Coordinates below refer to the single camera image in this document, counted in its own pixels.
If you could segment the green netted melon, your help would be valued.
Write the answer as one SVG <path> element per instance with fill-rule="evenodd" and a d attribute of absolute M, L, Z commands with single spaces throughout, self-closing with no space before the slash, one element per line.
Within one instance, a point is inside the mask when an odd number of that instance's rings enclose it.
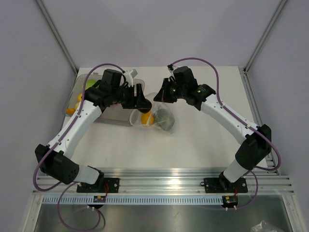
<path fill-rule="evenodd" d="M 154 113 L 154 123 L 162 130 L 169 131 L 174 126 L 175 118 L 169 110 L 161 108 Z"/>

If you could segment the clear zip top bag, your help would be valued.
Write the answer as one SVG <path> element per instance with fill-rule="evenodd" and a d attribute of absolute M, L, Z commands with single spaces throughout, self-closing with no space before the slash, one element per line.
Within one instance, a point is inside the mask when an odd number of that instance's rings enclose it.
<path fill-rule="evenodd" d="M 176 131 L 176 117 L 166 103 L 154 101 L 156 95 L 155 92 L 146 95 L 152 103 L 151 110 L 146 114 L 137 109 L 133 110 L 129 122 L 133 127 L 173 134 Z"/>

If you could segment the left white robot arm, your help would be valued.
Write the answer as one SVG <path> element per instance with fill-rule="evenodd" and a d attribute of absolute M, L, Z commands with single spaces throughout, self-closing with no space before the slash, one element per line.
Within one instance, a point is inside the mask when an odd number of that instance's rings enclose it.
<path fill-rule="evenodd" d="M 47 145 L 39 144 L 35 149 L 38 166 L 33 184 L 37 190 L 43 191 L 36 182 L 38 171 L 66 185 L 87 184 L 93 192 L 104 188 L 104 173 L 75 163 L 72 156 L 86 131 L 108 107 L 119 104 L 142 113 L 151 110 L 152 104 L 145 98 L 142 85 L 133 83 L 136 75 L 135 69 L 120 72 L 106 69 L 93 86 L 83 87 L 82 99 L 64 128 Z"/>

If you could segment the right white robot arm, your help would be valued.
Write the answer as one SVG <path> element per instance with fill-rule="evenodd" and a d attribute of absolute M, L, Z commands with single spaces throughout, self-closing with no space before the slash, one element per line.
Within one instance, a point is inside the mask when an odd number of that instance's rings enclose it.
<path fill-rule="evenodd" d="M 216 120 L 239 143 L 235 159 L 218 178 L 220 188 L 223 191 L 231 191 L 244 174 L 251 171 L 271 152 L 270 127 L 258 126 L 228 109 L 219 100 L 219 94 L 213 88 L 197 83 L 189 67 L 169 65 L 168 69 L 170 77 L 163 80 L 154 101 L 175 103 L 178 99 L 184 99 L 188 105 Z"/>

